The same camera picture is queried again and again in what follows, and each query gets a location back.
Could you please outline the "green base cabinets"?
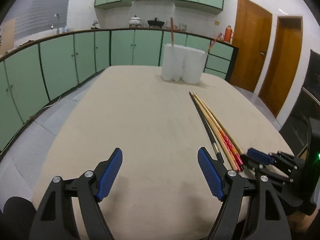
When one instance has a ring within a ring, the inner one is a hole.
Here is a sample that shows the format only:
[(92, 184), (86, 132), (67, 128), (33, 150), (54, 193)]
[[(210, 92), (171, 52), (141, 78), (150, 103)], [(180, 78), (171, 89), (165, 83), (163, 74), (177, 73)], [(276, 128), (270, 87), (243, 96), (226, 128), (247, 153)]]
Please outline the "green base cabinets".
[[(212, 38), (174, 33), (178, 45), (207, 51)], [(171, 33), (157, 29), (77, 31), (31, 41), (1, 57), (1, 150), (62, 94), (119, 65), (160, 66)], [(204, 72), (229, 81), (238, 48), (217, 41)]]

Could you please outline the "black oven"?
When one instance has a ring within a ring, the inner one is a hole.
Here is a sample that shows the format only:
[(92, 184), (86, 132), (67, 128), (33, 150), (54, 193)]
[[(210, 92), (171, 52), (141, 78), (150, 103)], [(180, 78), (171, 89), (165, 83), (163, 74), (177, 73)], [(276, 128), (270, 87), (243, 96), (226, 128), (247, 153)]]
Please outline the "black oven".
[(311, 50), (308, 70), (297, 101), (280, 129), (280, 134), (294, 155), (300, 155), (308, 144), (309, 119), (319, 119), (319, 53)]

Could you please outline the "white lidded pot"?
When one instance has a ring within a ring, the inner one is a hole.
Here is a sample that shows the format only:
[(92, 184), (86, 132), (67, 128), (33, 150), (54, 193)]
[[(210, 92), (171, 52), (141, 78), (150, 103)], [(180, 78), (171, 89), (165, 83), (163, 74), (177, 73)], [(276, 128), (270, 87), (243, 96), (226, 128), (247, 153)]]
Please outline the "white lidded pot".
[(133, 16), (129, 18), (129, 27), (130, 28), (140, 28), (142, 26), (142, 19), (138, 16)]

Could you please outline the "orange thermos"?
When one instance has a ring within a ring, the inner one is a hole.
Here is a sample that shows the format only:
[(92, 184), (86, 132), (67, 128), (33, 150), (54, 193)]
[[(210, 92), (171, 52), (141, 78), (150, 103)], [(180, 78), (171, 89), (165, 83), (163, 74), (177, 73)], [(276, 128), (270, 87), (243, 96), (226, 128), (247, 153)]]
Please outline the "orange thermos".
[(228, 25), (227, 28), (225, 29), (223, 40), (227, 43), (231, 43), (232, 36), (233, 36), (233, 29), (230, 25)]

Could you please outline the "right wooden door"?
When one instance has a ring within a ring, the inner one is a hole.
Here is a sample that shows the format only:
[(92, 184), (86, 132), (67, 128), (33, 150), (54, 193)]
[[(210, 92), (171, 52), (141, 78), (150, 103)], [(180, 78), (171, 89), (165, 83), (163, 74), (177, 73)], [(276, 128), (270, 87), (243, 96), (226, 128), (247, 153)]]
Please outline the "right wooden door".
[(278, 116), (293, 84), (302, 50), (302, 16), (279, 16), (270, 64), (259, 98)]

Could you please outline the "chrome faucet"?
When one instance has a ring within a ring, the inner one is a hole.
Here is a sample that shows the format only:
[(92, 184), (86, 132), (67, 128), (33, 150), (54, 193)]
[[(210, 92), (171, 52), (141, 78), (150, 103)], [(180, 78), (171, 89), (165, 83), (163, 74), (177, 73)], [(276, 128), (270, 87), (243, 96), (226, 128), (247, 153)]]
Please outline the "chrome faucet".
[(58, 13), (54, 14), (55, 22), (51, 25), (51, 29), (56, 29), (56, 35), (60, 33), (60, 15)]

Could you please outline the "wooden door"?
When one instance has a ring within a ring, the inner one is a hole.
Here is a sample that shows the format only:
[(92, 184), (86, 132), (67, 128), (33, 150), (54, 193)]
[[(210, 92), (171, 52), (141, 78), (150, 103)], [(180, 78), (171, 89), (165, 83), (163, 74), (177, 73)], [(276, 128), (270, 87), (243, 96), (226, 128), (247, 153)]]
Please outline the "wooden door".
[(238, 55), (230, 83), (253, 92), (268, 50), (272, 14), (250, 0), (238, 0), (232, 45)]
[(278, 116), (293, 84), (302, 50), (302, 16), (279, 16), (270, 64), (259, 98)]

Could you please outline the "white double utensil holder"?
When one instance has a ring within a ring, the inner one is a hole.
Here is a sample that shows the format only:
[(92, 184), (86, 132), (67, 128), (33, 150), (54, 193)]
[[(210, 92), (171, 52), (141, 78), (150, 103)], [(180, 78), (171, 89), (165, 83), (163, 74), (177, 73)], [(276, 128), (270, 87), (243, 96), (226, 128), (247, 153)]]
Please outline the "white double utensil holder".
[(198, 84), (204, 71), (208, 53), (176, 44), (164, 44), (161, 77), (166, 81), (182, 80)]

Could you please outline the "curved orange patterned chopstick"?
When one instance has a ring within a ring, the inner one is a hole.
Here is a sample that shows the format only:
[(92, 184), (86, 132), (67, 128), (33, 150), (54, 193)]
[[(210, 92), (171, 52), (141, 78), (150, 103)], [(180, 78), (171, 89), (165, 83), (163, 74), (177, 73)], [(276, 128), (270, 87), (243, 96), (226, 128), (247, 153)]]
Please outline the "curved orange patterned chopstick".
[(213, 39), (210, 41), (210, 44), (209, 44), (207, 53), (210, 52), (210, 50), (213, 48), (213, 46), (216, 44), (217, 41), (221, 41), (221, 40), (223, 40), (223, 36), (222, 36), (222, 33), (219, 33), (219, 35), (218, 35), (217, 37), (213, 38)]

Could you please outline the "left wooden door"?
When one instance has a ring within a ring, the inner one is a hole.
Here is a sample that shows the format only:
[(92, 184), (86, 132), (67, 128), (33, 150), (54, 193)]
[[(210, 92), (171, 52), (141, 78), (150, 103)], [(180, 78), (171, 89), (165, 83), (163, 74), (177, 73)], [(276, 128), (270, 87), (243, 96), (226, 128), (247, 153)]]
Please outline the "left wooden door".
[(238, 55), (230, 83), (253, 92), (268, 50), (272, 14), (250, 0), (238, 0), (232, 45)]

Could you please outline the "orange red patterned chopstick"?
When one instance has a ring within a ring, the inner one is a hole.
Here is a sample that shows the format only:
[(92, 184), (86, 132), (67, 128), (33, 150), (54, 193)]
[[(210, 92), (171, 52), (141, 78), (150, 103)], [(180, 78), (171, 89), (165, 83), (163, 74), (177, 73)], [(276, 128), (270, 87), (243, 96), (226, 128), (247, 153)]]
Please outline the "orange red patterned chopstick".
[(240, 158), (240, 155), (239, 155), (238, 151), (236, 150), (235, 146), (233, 145), (233, 143), (231, 142), (231, 140), (229, 139), (227, 134), (223, 131), (223, 129), (218, 128), (218, 131), (220, 132), (220, 135), (223, 138), (225, 145), (227, 146), (229, 152), (233, 155), (235, 162), (237, 163), (237, 165), (239, 167), (239, 171), (243, 171), (244, 164), (243, 164), (242, 159)]

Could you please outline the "black wok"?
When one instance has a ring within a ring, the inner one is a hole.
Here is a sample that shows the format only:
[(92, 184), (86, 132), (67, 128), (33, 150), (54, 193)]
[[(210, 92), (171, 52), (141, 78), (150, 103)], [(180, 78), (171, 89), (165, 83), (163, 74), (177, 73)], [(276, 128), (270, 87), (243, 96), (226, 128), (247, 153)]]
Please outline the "black wok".
[(159, 28), (162, 29), (164, 26), (165, 22), (160, 21), (157, 17), (154, 18), (153, 20), (148, 20), (148, 25), (150, 28)]

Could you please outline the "black chopstick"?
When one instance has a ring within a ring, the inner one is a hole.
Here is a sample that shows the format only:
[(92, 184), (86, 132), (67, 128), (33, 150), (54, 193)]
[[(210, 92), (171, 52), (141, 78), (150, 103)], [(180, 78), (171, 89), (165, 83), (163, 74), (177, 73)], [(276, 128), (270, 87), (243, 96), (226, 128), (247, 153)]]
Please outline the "black chopstick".
[(204, 129), (205, 129), (206, 132), (207, 132), (208, 138), (209, 138), (209, 140), (210, 140), (210, 143), (211, 143), (211, 145), (212, 145), (212, 148), (213, 148), (213, 150), (214, 150), (214, 153), (215, 153), (215, 155), (216, 155), (216, 157), (217, 157), (217, 160), (220, 161), (220, 162), (222, 162), (222, 163), (224, 163), (222, 154), (221, 154), (221, 152), (220, 152), (220, 150), (219, 150), (219, 148), (218, 148), (218, 145), (217, 145), (216, 140), (215, 140), (215, 138), (214, 138), (214, 136), (213, 136), (212, 130), (210, 129), (210, 127), (209, 127), (209, 125), (208, 125), (208, 122), (207, 122), (207, 120), (206, 120), (205, 117), (204, 117), (204, 114), (203, 114), (202, 111), (200, 110), (200, 107), (199, 107), (199, 105), (197, 104), (197, 102), (196, 102), (196, 100), (195, 100), (195, 98), (194, 98), (194, 96), (192, 95), (191, 92), (189, 92), (189, 95), (190, 95), (191, 100), (193, 101), (193, 104), (194, 104), (194, 106), (195, 106), (195, 108), (196, 108), (196, 110), (197, 110), (197, 112), (198, 112), (198, 114), (199, 114), (199, 116), (200, 116), (200, 119), (201, 119), (201, 121), (202, 121), (202, 123), (203, 123), (203, 125), (204, 125)]

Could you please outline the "red striped bamboo chopstick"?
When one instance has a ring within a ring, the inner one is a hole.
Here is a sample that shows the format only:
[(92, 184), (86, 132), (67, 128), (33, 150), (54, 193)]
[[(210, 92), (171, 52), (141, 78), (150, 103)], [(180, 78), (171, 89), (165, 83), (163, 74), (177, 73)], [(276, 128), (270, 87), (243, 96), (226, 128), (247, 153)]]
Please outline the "red striped bamboo chopstick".
[(174, 46), (174, 20), (170, 17), (171, 45)]

